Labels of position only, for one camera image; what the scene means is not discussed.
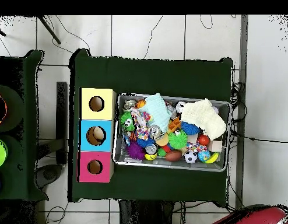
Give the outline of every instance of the blue block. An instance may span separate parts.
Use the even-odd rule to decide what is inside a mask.
[[[101,145],[88,143],[86,134],[91,127],[101,127],[106,132],[106,139]],[[82,120],[81,121],[81,151],[111,152],[112,121]]]

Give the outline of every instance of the stacked block tower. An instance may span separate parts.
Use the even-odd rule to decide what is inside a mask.
[[[78,182],[109,183],[116,94],[112,89],[80,88]]]

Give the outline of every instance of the dark green table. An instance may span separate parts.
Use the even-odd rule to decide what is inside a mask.
[[[110,88],[121,92],[230,101],[229,58],[215,61],[161,61],[91,57],[79,49],[71,57],[69,109],[68,199],[216,201],[226,204],[224,172],[188,171],[115,165],[110,183],[78,183],[79,88]]]

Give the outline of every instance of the pink block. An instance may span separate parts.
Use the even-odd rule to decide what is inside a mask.
[[[92,160],[98,160],[103,165],[99,174],[92,174],[88,171],[88,164]],[[81,151],[79,182],[109,183],[114,171],[114,164],[111,160],[111,152]]]

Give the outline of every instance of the dark green surface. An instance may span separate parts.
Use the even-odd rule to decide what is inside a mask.
[[[19,124],[6,131],[8,123],[0,128],[0,139],[8,146],[8,158],[0,167],[0,199],[22,199],[38,201],[47,199],[36,184],[34,169],[36,167],[36,72],[43,57],[42,51],[30,51],[23,58],[0,57],[0,92],[6,95],[11,107],[9,114],[16,114],[14,120],[22,119]],[[8,91],[7,86],[15,91]]]
[[[78,152],[78,89],[110,88],[121,92],[230,101],[231,59],[214,61],[92,58],[82,49],[71,58],[75,87],[73,161]],[[226,201],[227,170],[221,173],[115,165],[110,183],[78,183],[73,167],[72,198]]]

